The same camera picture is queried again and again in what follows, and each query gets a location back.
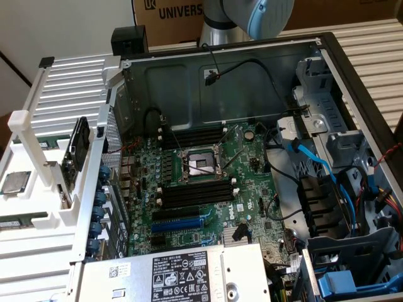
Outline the green RAM stick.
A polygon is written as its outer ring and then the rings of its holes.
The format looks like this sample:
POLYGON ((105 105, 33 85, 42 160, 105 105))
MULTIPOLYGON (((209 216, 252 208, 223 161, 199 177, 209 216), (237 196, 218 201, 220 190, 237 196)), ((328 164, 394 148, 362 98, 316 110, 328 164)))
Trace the green RAM stick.
POLYGON ((33 227, 32 219, 46 218, 47 216, 47 212, 0 216, 0 230, 30 228, 33 227))
POLYGON ((59 140, 70 140, 70 135, 55 135, 47 137, 38 137, 39 145, 43 150, 59 149, 59 140))

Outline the metal CPU socket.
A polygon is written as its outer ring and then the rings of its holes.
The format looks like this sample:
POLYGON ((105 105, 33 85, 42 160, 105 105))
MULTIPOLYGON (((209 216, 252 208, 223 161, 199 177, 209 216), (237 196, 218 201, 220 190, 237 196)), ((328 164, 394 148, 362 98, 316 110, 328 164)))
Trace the metal CPU socket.
POLYGON ((191 184, 219 181, 228 176, 224 171, 223 148, 219 144, 184 148, 177 152, 180 176, 178 181, 191 184))

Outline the thin metal locking lever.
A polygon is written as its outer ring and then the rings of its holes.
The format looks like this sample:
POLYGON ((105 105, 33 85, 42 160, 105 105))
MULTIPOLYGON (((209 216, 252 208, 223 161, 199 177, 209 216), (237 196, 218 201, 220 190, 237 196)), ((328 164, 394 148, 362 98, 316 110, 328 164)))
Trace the thin metal locking lever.
POLYGON ((168 145, 171 146, 171 149, 178 148, 181 156, 183 156, 183 149, 176 137, 174 130, 172 129, 171 125, 168 123, 167 118, 164 115, 160 115, 160 122, 162 132, 164 133, 164 146, 168 149, 168 145))
POLYGON ((245 147, 241 148, 227 163, 222 166, 222 170, 228 168, 244 151, 245 147))

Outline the metal socket cover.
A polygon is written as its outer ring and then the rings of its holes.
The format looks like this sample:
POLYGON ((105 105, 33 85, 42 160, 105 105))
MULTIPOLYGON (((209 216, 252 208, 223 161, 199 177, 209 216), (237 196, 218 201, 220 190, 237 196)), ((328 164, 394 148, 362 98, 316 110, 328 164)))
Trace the metal socket cover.
POLYGON ((240 124, 233 125, 219 141, 218 146, 240 150, 243 147, 241 128, 242 126, 240 124))

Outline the green Dell motherboard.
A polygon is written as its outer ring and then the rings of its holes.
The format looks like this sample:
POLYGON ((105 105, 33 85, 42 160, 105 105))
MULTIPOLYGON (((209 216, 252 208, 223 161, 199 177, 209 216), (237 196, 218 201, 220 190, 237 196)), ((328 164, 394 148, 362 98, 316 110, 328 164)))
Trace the green Dell motherboard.
MULTIPOLYGON (((233 185, 233 201, 204 204, 198 207, 204 219, 203 228, 176 232, 152 233, 152 214, 162 207, 162 186, 180 186, 178 148, 164 150, 162 137, 137 138, 124 152, 120 168, 123 197, 128 205, 130 233, 127 254, 145 255, 154 252, 224 245, 224 228, 237 227, 232 238, 246 236, 248 243, 261 248, 263 259, 279 269, 290 265, 290 259, 300 248, 300 242, 285 226, 286 216, 280 210, 280 195, 271 171, 266 170, 266 155, 270 134, 260 126, 242 126, 243 153, 224 171, 224 179, 233 185), (254 140, 244 138, 246 131, 254 132, 254 140), (150 238, 166 237, 166 245, 151 247, 150 238)), ((223 147, 222 159, 227 163, 239 150, 223 147)))

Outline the long black expansion slot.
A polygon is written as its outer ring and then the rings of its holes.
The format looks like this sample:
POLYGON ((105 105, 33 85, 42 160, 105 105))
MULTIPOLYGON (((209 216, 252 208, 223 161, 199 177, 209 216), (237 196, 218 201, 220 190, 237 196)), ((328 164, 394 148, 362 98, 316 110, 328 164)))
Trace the long black expansion slot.
POLYGON ((184 207, 171 210, 159 210, 152 214, 152 221, 168 221, 182 218, 194 218, 200 215, 198 207, 184 207))

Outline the open grey PC case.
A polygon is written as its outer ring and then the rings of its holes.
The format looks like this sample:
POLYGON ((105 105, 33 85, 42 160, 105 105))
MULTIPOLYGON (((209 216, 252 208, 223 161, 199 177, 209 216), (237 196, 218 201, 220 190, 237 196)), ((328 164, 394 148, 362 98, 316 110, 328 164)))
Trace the open grey PC case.
POLYGON ((174 131, 245 123, 270 134, 265 168, 300 242, 284 269, 263 259, 271 302, 403 302, 403 290, 338 301, 319 290, 328 272, 350 271, 356 286, 403 273, 403 114, 391 129, 334 35, 204 44, 119 63, 107 72, 99 114, 99 167, 111 169, 94 190, 106 194, 99 250, 86 252, 90 219, 69 302, 86 264, 135 257, 120 168, 131 142, 161 137, 160 115, 174 131))

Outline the blue expansion slot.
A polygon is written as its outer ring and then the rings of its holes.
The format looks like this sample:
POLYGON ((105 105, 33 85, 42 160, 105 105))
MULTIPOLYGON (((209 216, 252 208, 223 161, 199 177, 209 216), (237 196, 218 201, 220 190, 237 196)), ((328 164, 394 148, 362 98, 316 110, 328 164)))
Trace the blue expansion slot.
POLYGON ((200 229, 204 226, 204 219, 200 217, 179 219, 175 221, 163 221, 151 226, 152 233, 176 232, 188 229, 200 229))

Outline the silver finned heatsink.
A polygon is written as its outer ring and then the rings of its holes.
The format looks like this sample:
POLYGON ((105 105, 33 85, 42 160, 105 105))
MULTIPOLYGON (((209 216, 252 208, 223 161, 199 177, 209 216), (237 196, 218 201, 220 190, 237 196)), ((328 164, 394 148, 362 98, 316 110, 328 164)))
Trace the silver finned heatsink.
POLYGON ((248 239, 246 236, 242 237, 239 241, 235 241, 232 236, 237 230, 237 227, 224 228, 222 232, 222 241, 224 247, 236 247, 240 245, 247 245, 248 239))

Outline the black graphics card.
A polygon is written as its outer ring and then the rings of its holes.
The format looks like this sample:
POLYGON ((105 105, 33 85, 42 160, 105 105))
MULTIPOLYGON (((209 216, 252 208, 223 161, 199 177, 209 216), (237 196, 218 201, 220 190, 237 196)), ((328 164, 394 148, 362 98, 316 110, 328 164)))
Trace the black graphics card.
POLYGON ((57 186, 62 200, 62 209, 68 209, 72 206, 71 192, 75 188, 78 173, 82 171, 86 161, 89 150, 89 135, 88 119, 82 116, 76 121, 60 165, 63 182, 57 186))

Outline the printed cardboard box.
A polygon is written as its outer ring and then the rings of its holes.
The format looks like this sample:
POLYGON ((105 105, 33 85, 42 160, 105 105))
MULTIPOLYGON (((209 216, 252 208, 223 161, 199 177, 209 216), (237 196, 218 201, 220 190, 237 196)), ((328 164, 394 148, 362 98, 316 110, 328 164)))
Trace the printed cardboard box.
POLYGON ((145 26, 150 47, 200 38, 203 0, 133 0, 133 7, 137 24, 145 26))

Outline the small black box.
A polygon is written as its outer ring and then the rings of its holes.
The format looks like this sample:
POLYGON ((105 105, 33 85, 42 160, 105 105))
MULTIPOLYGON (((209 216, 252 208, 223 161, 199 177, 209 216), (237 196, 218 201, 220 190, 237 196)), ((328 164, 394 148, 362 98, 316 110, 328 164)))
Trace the small black box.
POLYGON ((115 28, 111 36, 111 49, 114 56, 122 59, 148 53, 149 47, 144 25, 115 28))

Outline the silver power supply unit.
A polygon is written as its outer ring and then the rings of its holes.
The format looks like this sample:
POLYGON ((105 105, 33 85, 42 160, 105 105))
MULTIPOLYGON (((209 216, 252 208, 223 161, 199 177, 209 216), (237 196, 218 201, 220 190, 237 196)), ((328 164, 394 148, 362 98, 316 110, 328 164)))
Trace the silver power supply unit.
POLYGON ((76 302, 271 302, 258 244, 86 264, 76 302))

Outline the white parts rack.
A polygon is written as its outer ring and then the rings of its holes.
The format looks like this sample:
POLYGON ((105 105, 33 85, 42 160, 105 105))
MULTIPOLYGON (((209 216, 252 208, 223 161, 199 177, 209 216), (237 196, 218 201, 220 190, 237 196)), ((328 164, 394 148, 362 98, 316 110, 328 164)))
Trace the white parts rack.
POLYGON ((55 58, 51 67, 38 68, 28 97, 11 114, 11 138, 0 160, 0 189, 6 175, 30 171, 23 193, 0 194, 0 216, 47 212, 32 219, 33 227, 0 230, 0 255, 29 250, 73 248, 85 242, 103 148, 99 114, 106 106, 101 74, 103 56, 76 59, 55 58), (60 165, 69 141, 59 140, 59 149, 43 150, 38 137, 72 135, 76 121, 85 116, 90 127, 89 150, 71 192, 72 206, 62 209, 58 184, 60 165))

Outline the silver CPU chip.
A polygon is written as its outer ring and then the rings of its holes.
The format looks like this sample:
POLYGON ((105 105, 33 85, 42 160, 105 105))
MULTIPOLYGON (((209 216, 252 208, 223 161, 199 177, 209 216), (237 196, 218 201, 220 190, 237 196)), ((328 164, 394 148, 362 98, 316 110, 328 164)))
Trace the silver CPU chip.
POLYGON ((30 171, 12 172, 6 175, 0 194, 18 194, 23 193, 27 187, 30 178, 30 171))

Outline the blue drive caddy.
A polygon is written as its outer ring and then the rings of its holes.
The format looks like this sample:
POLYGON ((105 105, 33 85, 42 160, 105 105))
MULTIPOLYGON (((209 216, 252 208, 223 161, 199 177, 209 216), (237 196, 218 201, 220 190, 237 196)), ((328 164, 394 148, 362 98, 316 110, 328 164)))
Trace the blue drive caddy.
POLYGON ((403 273, 399 273, 387 282, 356 286, 350 271, 328 272, 318 280, 318 286, 322 298, 326 301, 366 298, 402 291, 403 273))

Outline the plain brown cardboard box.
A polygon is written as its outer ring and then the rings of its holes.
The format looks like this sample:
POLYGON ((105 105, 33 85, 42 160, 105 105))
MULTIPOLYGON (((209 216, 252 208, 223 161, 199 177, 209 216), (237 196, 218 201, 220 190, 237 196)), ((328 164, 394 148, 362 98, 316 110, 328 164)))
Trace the plain brown cardboard box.
POLYGON ((393 19, 403 0, 295 0, 286 30, 393 19))

